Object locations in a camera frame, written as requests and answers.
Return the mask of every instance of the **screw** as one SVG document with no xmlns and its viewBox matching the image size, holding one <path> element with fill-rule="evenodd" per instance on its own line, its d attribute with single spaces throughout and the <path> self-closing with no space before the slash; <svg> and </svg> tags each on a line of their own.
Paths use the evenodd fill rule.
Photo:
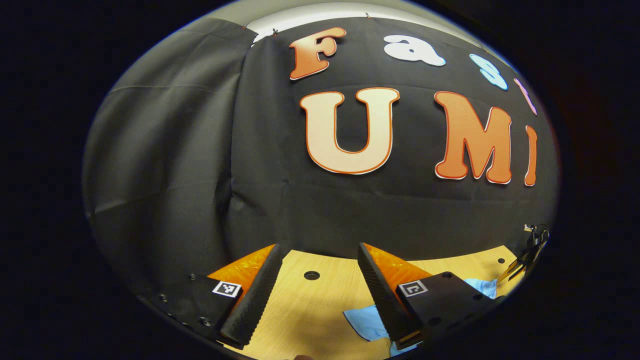
<svg viewBox="0 0 640 360">
<path fill-rule="evenodd" d="M 200 318 L 200 323 L 206 327 L 211 326 L 211 322 L 209 321 L 209 319 L 201 317 Z"/>
</svg>

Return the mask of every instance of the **orange letter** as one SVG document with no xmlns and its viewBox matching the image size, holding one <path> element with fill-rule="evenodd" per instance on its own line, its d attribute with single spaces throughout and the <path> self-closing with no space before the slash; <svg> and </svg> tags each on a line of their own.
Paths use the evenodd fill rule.
<svg viewBox="0 0 640 360">
<path fill-rule="evenodd" d="M 291 72 L 291 79 L 299 80 L 328 68 L 329 62 L 320 60 L 319 53 L 324 53 L 325 56 L 335 54 L 337 45 L 333 38 L 343 37 L 346 34 L 347 32 L 342 28 L 331 28 L 292 42 L 289 47 L 296 51 L 296 68 Z"/>
<path fill-rule="evenodd" d="M 531 126 L 525 126 L 529 137 L 529 166 L 527 175 L 524 176 L 524 185 L 534 186 L 536 184 L 536 162 L 538 160 L 538 134 Z"/>
<path fill-rule="evenodd" d="M 464 163 L 465 146 L 469 154 L 474 178 L 479 179 L 489 159 L 493 163 L 486 172 L 491 183 L 511 181 L 511 117 L 504 110 L 493 107 L 486 127 L 476 115 L 466 97 L 454 92 L 439 91 L 434 96 L 447 115 L 447 148 L 444 160 L 436 165 L 436 175 L 443 179 L 460 180 L 467 176 Z"/>
<path fill-rule="evenodd" d="M 391 88 L 366 88 L 356 99 L 367 105 L 369 137 L 360 151 L 345 151 L 335 136 L 336 112 L 344 101 L 339 92 L 307 95 L 300 106 L 307 112 L 307 151 L 321 168 L 341 174 L 366 174 L 387 162 L 393 144 L 391 104 L 400 93 Z"/>
</svg>

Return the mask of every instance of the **hole in table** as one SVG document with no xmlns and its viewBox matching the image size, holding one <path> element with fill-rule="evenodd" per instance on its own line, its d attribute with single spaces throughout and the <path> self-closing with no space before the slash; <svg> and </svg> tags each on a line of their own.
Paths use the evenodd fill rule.
<svg viewBox="0 0 640 360">
<path fill-rule="evenodd" d="M 305 272 L 305 279 L 307 280 L 317 280 L 320 277 L 320 274 L 315 271 Z"/>
</svg>

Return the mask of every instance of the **black mount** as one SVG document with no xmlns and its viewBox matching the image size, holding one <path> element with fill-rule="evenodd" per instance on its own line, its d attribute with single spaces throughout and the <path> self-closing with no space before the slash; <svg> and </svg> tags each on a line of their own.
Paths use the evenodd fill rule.
<svg viewBox="0 0 640 360">
<path fill-rule="evenodd" d="M 242 344 L 220 332 L 242 292 L 239 284 L 191 274 L 182 282 L 148 291 L 138 298 L 152 304 L 164 318 L 173 319 L 174 325 L 242 350 Z"/>
<path fill-rule="evenodd" d="M 392 339 L 398 350 L 440 339 L 489 311 L 497 304 L 450 272 L 400 284 L 396 288 L 404 307 L 419 321 L 419 330 Z"/>
</svg>

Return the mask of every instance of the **blue cloth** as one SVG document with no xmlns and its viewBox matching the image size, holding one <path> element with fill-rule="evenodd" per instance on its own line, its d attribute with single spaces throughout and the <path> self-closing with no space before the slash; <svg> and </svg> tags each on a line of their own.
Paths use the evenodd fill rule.
<svg viewBox="0 0 640 360">
<path fill-rule="evenodd" d="M 343 311 L 343 313 L 353 330 L 363 339 L 374 341 L 389 337 L 375 305 L 363 309 L 347 310 Z"/>
<path fill-rule="evenodd" d="M 495 299 L 497 290 L 496 286 L 498 283 L 497 279 L 494 279 L 492 281 L 465 279 L 465 282 L 473 286 L 477 291 L 485 294 L 487 297 Z M 378 314 L 378 309 L 375 305 L 368 306 L 363 309 L 347 310 L 343 313 L 349 324 L 351 324 L 353 330 L 355 330 L 363 339 L 367 341 L 374 341 L 389 337 L 389 334 L 387 333 L 385 326 L 382 324 L 382 319 L 380 318 L 380 314 Z M 402 354 L 403 352 L 414 349 L 418 344 L 412 345 L 402 350 L 398 350 L 396 348 L 396 344 L 391 343 L 389 354 L 391 356 Z"/>
<path fill-rule="evenodd" d="M 495 299 L 497 296 L 498 279 L 494 279 L 492 281 L 465 279 L 465 282 L 491 299 Z"/>
</svg>

